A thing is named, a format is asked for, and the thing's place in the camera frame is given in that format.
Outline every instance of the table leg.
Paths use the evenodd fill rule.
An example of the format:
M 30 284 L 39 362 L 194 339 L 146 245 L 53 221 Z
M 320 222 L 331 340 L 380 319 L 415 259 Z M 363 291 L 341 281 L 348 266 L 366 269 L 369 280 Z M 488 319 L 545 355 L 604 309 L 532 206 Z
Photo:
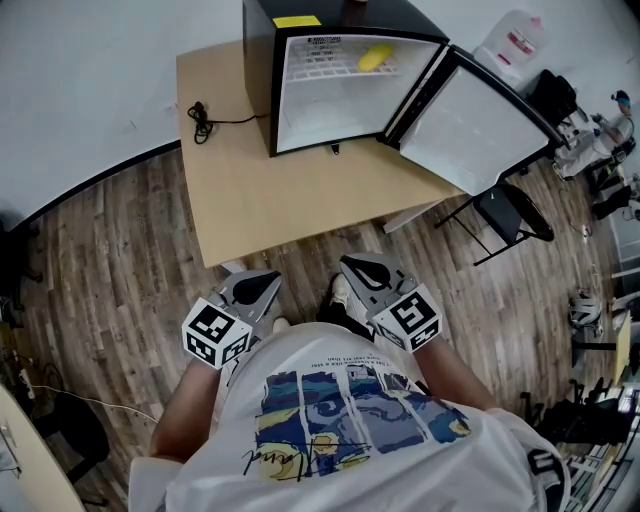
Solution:
M 237 274 L 238 272 L 244 272 L 247 270 L 247 267 L 242 263 L 242 260 L 225 261 L 224 263 L 221 263 L 221 265 L 232 274 Z
M 419 217 L 427 210 L 430 210 L 431 208 L 433 208 L 435 205 L 440 204 L 442 201 L 444 201 L 444 199 L 438 199 L 437 201 L 432 201 L 427 204 L 420 204 L 418 206 L 414 206 L 413 208 L 407 208 L 402 213 L 399 213 L 393 219 L 387 222 L 382 227 L 382 229 L 384 229 L 385 233 L 389 234 L 392 231 L 395 231 L 396 229 L 401 228 L 408 222 L 411 222 L 416 217 Z
M 585 350 L 608 350 L 615 351 L 615 343 L 583 343 L 581 341 L 571 342 L 571 368 L 573 368 L 582 358 Z

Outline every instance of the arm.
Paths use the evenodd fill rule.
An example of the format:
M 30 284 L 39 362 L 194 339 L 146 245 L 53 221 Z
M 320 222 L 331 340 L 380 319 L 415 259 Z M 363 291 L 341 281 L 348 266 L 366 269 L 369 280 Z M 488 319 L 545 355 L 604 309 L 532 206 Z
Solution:
M 441 336 L 414 355 L 427 386 L 436 397 L 482 411 L 498 407 L 486 386 Z
M 209 439 L 220 371 L 194 359 L 151 438 L 151 457 L 186 462 Z
M 610 126 L 603 126 L 602 130 L 613 139 L 616 145 L 620 145 L 624 142 L 624 137 L 622 136 L 622 132 L 617 128 L 611 128 Z

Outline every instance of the foot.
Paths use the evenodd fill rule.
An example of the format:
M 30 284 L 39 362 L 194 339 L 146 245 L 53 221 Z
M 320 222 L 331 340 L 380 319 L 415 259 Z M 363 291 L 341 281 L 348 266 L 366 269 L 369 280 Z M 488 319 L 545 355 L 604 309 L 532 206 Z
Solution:
M 346 308 L 349 303 L 349 295 L 351 295 L 349 281 L 344 277 L 344 274 L 338 274 L 333 283 L 331 283 L 331 301 L 329 304 L 338 302 Z
M 287 330 L 289 327 L 291 327 L 291 324 L 289 323 L 289 320 L 287 320 L 285 317 L 283 316 L 279 316 L 278 318 L 276 318 L 273 321 L 273 334 L 276 334 L 278 332 L 282 332 Z

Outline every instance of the power cord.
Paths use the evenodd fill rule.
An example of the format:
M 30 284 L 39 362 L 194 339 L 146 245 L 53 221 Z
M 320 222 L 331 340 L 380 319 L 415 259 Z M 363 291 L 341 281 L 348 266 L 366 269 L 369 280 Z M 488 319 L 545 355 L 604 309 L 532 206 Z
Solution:
M 251 117 L 247 119 L 242 119 L 240 121 L 215 121 L 215 120 L 209 119 L 209 116 L 207 115 L 207 111 L 205 110 L 204 105 L 199 101 L 196 101 L 196 104 L 193 107 L 191 107 L 189 110 L 187 110 L 187 115 L 196 122 L 196 132 L 193 135 L 193 141 L 198 145 L 204 144 L 205 142 L 207 142 L 207 140 L 209 139 L 209 135 L 211 135 L 211 133 L 213 132 L 213 127 L 216 124 L 242 124 L 242 123 L 248 123 L 252 119 L 265 117 L 265 116 L 257 116 L 254 114 Z
M 56 393 L 65 393 L 65 394 L 67 394 L 67 395 L 75 396 L 76 398 L 79 398 L 80 400 L 84 400 L 85 402 L 95 402 L 95 403 L 98 403 L 98 404 L 100 404 L 100 405 L 102 405 L 102 406 L 104 406 L 104 407 L 111 407 L 111 408 L 113 408 L 113 409 L 125 409 L 125 410 L 127 410 L 127 411 L 131 411 L 131 412 L 133 412 L 133 413 L 135 413 L 135 414 L 140 414 L 140 415 L 144 416 L 145 418 L 147 418 L 147 419 L 149 419 L 149 420 L 153 421 L 154 423 L 158 423 L 158 420 L 156 420 L 156 419 L 155 419 L 155 418 L 153 418 L 152 416 L 149 416 L 148 414 L 146 414 L 146 413 L 144 413 L 144 412 L 142 412 L 142 411 L 140 411 L 140 410 L 138 410 L 138 409 L 134 409 L 133 407 L 129 407 L 129 406 L 126 406 L 126 405 L 108 404 L 108 403 L 102 402 L 102 401 L 100 401 L 100 400 L 96 400 L 95 398 L 85 398 L 85 397 L 83 397 L 83 396 L 76 395 L 75 393 L 70 393 L 69 391 L 65 391 L 65 390 L 64 390 L 63 380 L 62 380 L 62 375 L 60 374 L 60 370 L 58 370 L 58 367 L 57 367 L 55 364 L 53 364 L 53 363 L 47 363 L 47 364 L 45 364 L 45 365 L 43 366 L 42 370 L 40 370 L 40 369 L 39 369 L 39 368 L 38 368 L 38 367 L 37 367 L 37 366 L 36 366 L 36 365 L 35 365 L 35 364 L 34 364 L 34 363 L 33 363 L 33 362 L 28 358 L 28 357 L 25 357 L 25 356 L 20 355 L 20 354 L 17 354 L 17 353 L 16 353 L 16 356 L 17 356 L 17 357 L 21 357 L 21 358 L 23 358 L 23 359 L 25 359 L 25 360 L 29 361 L 29 363 L 31 364 L 31 366 L 32 366 L 33 368 L 35 368 L 36 370 L 38 370 L 38 371 L 42 374 L 42 376 L 46 379 L 46 381 L 47 381 L 49 384 L 52 384 L 52 382 L 51 382 L 51 377 L 52 377 L 52 376 L 54 376 L 54 377 L 58 380 L 58 386 L 59 386 L 60 388 L 62 388 L 62 389 L 57 389 L 57 388 L 52 387 L 52 386 L 45 386 L 44 384 L 43 384 L 43 385 L 33 385 L 33 384 L 29 384 L 29 386 L 30 386 L 31 388 L 43 388 L 43 389 L 48 389 L 48 390 L 50 390 L 50 391 L 54 391 L 54 392 L 56 392 Z M 20 378 L 20 381 L 21 381 L 23 384 L 27 385 L 27 383 L 26 383 L 26 382 L 24 382 L 24 380 L 22 379 L 22 377 L 19 377 L 19 378 Z M 31 416 L 33 415 L 33 412 L 35 411 L 36 407 L 34 407 L 34 408 L 33 408 L 33 411 L 31 411 L 30 419 L 31 419 Z
M 139 411 L 138 409 L 134 409 L 133 407 L 127 407 L 126 405 L 115 405 L 115 404 L 107 404 L 105 402 L 101 402 L 100 400 L 95 400 L 94 398 L 85 398 L 83 396 L 80 395 L 76 395 L 75 393 L 70 393 L 69 391 L 62 391 L 61 389 L 56 389 L 56 388 L 52 388 L 51 386 L 31 386 L 32 388 L 44 388 L 44 389 L 49 389 L 51 391 L 55 391 L 56 393 L 65 393 L 67 395 L 71 395 L 71 396 L 75 396 L 76 398 L 79 398 L 80 400 L 84 400 L 85 402 L 95 402 L 98 403 L 104 407 L 112 407 L 114 409 L 126 409 L 128 411 L 132 411 L 136 414 L 141 414 L 142 416 L 144 416 L 145 418 L 150 419 L 151 421 L 153 421 L 154 423 L 158 423 L 158 420 L 156 420 L 155 418 L 149 416 L 148 414 L 145 414 L 142 411 Z

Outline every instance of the yellow object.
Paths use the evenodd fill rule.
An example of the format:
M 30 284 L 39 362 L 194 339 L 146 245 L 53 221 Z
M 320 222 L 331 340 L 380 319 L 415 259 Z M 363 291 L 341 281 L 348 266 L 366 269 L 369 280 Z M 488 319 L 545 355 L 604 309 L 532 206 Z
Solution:
M 377 44 L 365 53 L 360 62 L 358 62 L 358 70 L 363 73 L 373 71 L 393 53 L 393 46 L 387 43 Z
M 278 28 L 311 27 L 314 25 L 322 25 L 322 23 L 320 23 L 320 20 L 315 16 L 287 16 L 285 18 L 273 18 L 273 22 Z
M 617 384 L 620 377 L 627 367 L 629 361 L 629 352 L 631 351 L 631 312 L 627 311 L 627 315 L 622 322 L 622 326 L 616 336 L 616 368 L 613 374 L 613 381 Z

